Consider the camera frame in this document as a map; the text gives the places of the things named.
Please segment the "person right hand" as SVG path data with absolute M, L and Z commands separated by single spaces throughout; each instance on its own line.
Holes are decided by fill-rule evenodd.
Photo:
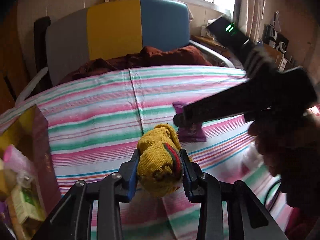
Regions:
M 248 133 L 255 137 L 272 176 L 281 177 L 287 204 L 301 209 L 319 209 L 319 117 L 255 120 Z

